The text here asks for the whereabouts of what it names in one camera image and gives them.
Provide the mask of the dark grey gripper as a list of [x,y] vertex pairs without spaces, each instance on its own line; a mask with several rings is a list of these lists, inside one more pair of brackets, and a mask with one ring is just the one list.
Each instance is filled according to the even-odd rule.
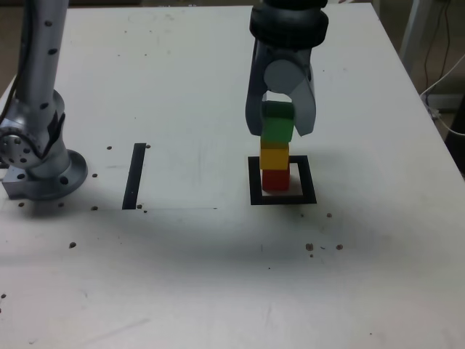
[[262,101],[267,88],[291,99],[294,125],[300,136],[313,132],[317,108],[311,53],[311,49],[283,49],[255,40],[245,109],[252,135],[262,134]]

